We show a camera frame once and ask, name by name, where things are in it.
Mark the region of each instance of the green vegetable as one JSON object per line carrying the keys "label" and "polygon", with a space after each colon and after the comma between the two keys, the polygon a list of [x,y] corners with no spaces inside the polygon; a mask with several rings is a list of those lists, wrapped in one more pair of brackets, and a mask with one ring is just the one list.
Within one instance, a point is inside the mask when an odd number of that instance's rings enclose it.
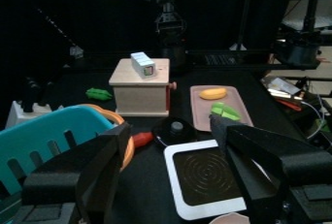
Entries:
{"label": "green vegetable", "polygon": [[238,111],[222,102],[213,103],[211,113],[218,114],[234,121],[238,121],[241,119]]}
{"label": "green vegetable", "polygon": [[98,99],[102,101],[110,100],[111,99],[111,94],[108,93],[107,90],[104,89],[98,89],[98,88],[91,88],[87,90],[86,95],[88,99]]}

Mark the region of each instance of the tray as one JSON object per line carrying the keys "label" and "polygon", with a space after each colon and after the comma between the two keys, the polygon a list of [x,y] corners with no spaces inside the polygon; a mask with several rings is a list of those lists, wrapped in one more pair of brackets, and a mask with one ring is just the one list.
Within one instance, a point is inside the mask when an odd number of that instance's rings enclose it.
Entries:
{"label": "tray", "polygon": [[[222,87],[227,90],[227,95],[225,98],[218,100],[203,100],[199,97],[199,92],[209,88],[218,88]],[[239,122],[253,126],[253,122],[248,111],[245,109],[241,97],[238,95],[237,89],[231,86],[223,85],[198,85],[190,88],[190,103],[191,103],[191,115],[193,115],[193,126],[197,130],[210,132],[210,110],[211,105],[215,102],[223,102],[226,105],[233,107],[239,115],[241,119]]]}

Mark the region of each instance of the wooden box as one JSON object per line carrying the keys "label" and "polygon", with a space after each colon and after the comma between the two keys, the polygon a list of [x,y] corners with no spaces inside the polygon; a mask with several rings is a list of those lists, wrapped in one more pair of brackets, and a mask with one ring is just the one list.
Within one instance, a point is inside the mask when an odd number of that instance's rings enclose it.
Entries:
{"label": "wooden box", "polygon": [[142,79],[135,72],[131,59],[120,59],[108,80],[116,102],[116,112],[122,116],[169,115],[169,67],[165,58],[151,59],[155,76]]}

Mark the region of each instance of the teal basket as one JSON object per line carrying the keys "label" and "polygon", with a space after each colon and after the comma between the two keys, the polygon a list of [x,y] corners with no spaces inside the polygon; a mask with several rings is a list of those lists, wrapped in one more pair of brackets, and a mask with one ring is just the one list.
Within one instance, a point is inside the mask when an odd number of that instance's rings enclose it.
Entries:
{"label": "teal basket", "polygon": [[25,177],[45,161],[112,124],[87,106],[47,113],[0,132],[0,223],[11,223],[21,205]]}

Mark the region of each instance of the small box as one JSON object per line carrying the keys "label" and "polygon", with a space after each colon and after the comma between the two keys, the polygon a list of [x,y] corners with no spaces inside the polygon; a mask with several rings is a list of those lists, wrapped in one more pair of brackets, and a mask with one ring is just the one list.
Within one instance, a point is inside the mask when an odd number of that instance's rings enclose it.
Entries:
{"label": "small box", "polygon": [[142,79],[132,68],[131,59],[120,59],[108,80],[116,102],[116,112],[123,116],[169,115],[169,68],[170,60],[151,59],[155,76]]}
{"label": "small box", "polygon": [[143,52],[131,53],[131,61],[132,67],[143,79],[155,76],[154,62]]}

